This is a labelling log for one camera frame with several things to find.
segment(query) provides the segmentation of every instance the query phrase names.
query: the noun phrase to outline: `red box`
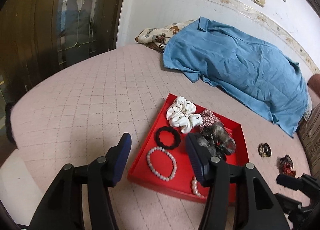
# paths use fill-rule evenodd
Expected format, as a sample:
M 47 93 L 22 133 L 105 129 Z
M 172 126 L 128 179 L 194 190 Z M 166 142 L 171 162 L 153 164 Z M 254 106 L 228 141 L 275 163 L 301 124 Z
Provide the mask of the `red box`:
M 176 128 L 176 130 L 180 133 L 181 143 L 179 147 L 175 148 L 174 150 L 169 150 L 169 152 L 175 157 L 177 161 L 178 169 L 175 177 L 169 182 L 160 180 L 156 175 L 152 173 L 147 164 L 146 156 L 148 151 L 151 148 L 157 146 L 154 135 L 159 128 L 163 126 L 169 126 L 169 121 L 166 119 L 166 112 L 168 107 L 173 103 L 176 97 L 177 96 L 173 94 L 168 95 L 160 113 L 158 114 L 156 121 L 152 125 L 151 130 L 143 146 L 141 147 L 141 150 L 139 151 L 135 161 L 133 162 L 128 172 L 128 180 L 169 196 L 205 203 L 206 197 L 198 197 L 192 193 L 191 181 L 194 177 L 194 173 L 188 154 L 185 151 L 186 134 L 182 134 L 180 128 Z M 201 113 L 203 110 L 205 110 L 205 108 L 196 105 L 196 113 Z M 217 113 L 214 114 L 221 119 L 221 122 L 223 122 L 227 132 L 231 137 L 233 137 L 236 142 L 236 152 L 230 156 L 227 156 L 227 163 L 242 166 L 249 162 L 247 147 L 245 144 L 241 125 Z M 199 127 L 197 126 L 193 128 L 191 132 L 198 131 Z M 172 134 L 166 131 L 161 132 L 160 139 L 165 145 L 171 145 L 173 143 Z M 171 174 L 173 168 L 172 161 L 166 154 L 161 151 L 155 151 L 151 154 L 150 160 L 153 164 L 153 167 L 161 175 L 168 177 Z M 204 196 L 207 196 L 209 193 L 209 188 L 203 188 L 200 184 L 198 184 L 198 189 L 199 192 Z M 229 203 L 235 203 L 235 198 L 235 184 L 230 184 Z

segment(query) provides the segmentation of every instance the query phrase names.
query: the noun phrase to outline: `checkered scrunchie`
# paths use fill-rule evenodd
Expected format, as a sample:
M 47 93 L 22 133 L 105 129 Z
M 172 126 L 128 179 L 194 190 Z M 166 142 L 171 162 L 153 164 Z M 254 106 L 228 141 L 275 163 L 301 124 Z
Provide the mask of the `checkered scrunchie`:
M 202 113 L 200 113 L 203 124 L 200 125 L 199 131 L 202 132 L 204 127 L 209 127 L 214 123 L 220 122 L 220 118 L 214 115 L 214 113 L 208 109 L 205 109 Z

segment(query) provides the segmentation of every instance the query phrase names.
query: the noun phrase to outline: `wallpaper border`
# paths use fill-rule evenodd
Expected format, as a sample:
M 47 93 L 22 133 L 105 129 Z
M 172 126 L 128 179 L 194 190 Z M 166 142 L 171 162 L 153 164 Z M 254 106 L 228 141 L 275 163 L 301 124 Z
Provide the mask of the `wallpaper border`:
M 291 47 L 300 58 L 306 63 L 313 74 L 320 73 L 319 68 L 311 59 L 309 54 L 303 49 L 303 47 L 281 26 L 275 23 L 272 19 L 265 16 L 263 13 L 245 5 L 238 0 L 207 0 L 219 5 L 223 5 L 229 9 L 240 12 L 242 15 L 250 18 L 265 29 L 273 32 L 281 40 L 283 40 L 289 47 Z

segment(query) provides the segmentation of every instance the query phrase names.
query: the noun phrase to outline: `brown sofa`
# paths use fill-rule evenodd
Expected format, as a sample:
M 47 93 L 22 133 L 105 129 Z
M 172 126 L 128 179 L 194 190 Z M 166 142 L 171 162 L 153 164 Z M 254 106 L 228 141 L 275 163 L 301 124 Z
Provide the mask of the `brown sofa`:
M 311 175 L 320 179 L 320 75 L 313 75 L 308 82 L 312 112 L 297 130 L 310 166 Z

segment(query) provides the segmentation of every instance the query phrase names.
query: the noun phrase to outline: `metal screw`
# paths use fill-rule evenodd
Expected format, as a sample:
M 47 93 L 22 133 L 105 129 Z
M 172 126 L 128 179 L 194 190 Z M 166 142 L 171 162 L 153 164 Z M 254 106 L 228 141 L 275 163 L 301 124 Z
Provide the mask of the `metal screw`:
M 64 169 L 64 170 L 69 170 L 69 169 L 71 169 L 71 168 L 72 168 L 72 165 L 71 165 L 70 163 L 65 164 L 65 165 L 63 166 L 63 169 Z
M 212 156 L 211 161 L 214 163 L 218 163 L 220 161 L 220 159 L 217 156 Z
M 101 156 L 101 157 L 97 158 L 98 163 L 104 163 L 104 162 L 106 162 L 106 160 L 107 159 L 104 156 Z
M 246 165 L 245 165 L 248 169 L 254 169 L 254 165 L 250 162 L 248 162 Z

